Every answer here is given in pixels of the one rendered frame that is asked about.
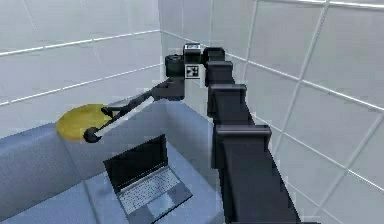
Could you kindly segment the blue grey sofa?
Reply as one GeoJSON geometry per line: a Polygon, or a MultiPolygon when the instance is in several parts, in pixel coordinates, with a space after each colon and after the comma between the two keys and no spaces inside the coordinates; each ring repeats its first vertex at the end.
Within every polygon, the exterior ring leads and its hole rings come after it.
{"type": "Polygon", "coordinates": [[[224,224],[211,124],[182,102],[162,100],[89,144],[48,123],[0,139],[0,224],[130,224],[104,160],[160,134],[171,168],[192,193],[157,224],[224,224]]]}

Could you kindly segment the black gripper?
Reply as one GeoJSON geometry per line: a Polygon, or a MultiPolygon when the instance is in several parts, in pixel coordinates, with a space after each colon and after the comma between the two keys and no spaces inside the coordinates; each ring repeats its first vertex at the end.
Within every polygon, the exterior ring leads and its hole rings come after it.
{"type": "Polygon", "coordinates": [[[100,127],[85,130],[83,139],[87,143],[97,143],[101,138],[129,120],[155,100],[167,99],[181,101],[185,97],[185,64],[182,55],[165,57],[165,75],[167,79],[156,85],[151,92],[145,92],[111,105],[102,106],[101,112],[109,117],[100,127]]]}

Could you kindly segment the yellow round cushion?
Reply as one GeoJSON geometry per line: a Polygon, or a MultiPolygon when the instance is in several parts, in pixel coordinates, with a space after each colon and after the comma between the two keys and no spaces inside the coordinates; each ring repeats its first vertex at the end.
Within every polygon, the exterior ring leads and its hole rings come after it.
{"type": "Polygon", "coordinates": [[[65,112],[56,123],[56,131],[66,140],[96,143],[97,132],[110,121],[116,112],[103,104],[85,104],[65,112]]]}

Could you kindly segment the black open laptop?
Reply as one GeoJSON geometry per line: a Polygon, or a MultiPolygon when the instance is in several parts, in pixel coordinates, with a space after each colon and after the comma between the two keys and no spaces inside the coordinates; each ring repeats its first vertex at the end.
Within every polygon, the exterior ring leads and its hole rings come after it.
{"type": "Polygon", "coordinates": [[[103,164],[129,224],[155,224],[193,196],[168,165],[164,134],[103,164]]]}

